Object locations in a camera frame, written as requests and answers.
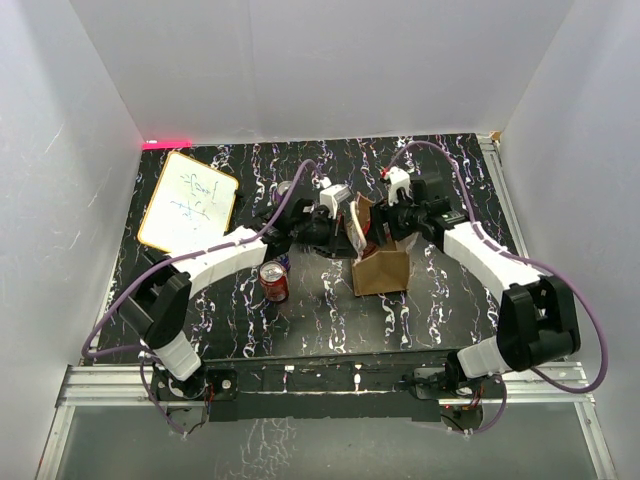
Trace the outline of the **brown canvas tote bag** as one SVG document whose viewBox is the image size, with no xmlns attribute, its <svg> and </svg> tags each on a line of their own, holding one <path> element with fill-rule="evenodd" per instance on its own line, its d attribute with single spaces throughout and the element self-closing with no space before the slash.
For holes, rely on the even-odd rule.
<svg viewBox="0 0 640 480">
<path fill-rule="evenodd" d="M 379 247 L 365 239 L 370 224 L 369 208 L 373 202 L 360 192 L 349 203 L 347 235 L 356 250 L 351 261 L 353 291 L 357 297 L 406 291 L 410 279 L 410 252 L 418 234 L 399 242 L 386 236 Z"/>
</svg>

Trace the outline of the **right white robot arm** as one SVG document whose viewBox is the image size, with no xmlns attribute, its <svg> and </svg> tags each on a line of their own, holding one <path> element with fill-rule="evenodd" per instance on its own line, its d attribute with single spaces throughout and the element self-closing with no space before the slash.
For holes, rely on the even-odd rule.
<svg viewBox="0 0 640 480">
<path fill-rule="evenodd" d="M 494 336 L 448 354 L 432 379 L 466 397 L 493 374 L 521 372 L 577 352 L 581 338 L 574 294 L 556 275 L 544 275 L 509 257 L 478 223 L 452 208 L 439 176 L 413 179 L 384 171 L 386 199 L 370 209 L 367 239 L 376 244 L 420 234 L 467 269 L 499 304 Z"/>
</svg>

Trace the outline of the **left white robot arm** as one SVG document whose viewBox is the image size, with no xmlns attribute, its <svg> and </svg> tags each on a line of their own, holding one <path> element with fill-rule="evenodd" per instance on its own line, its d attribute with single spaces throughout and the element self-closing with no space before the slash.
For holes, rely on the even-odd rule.
<svg viewBox="0 0 640 480">
<path fill-rule="evenodd" d="M 263 211 L 251 227 L 240 226 L 223 238 L 224 248 L 196 258 L 145 256 L 152 273 L 132 287 L 117 316 L 133 328 L 164 366 L 166 382 L 184 399 L 202 395 L 206 369 L 183 331 L 190 299 L 239 271 L 274 261 L 293 245 L 330 259 L 353 259 L 357 251 L 344 215 L 310 199 L 291 200 Z"/>
</svg>

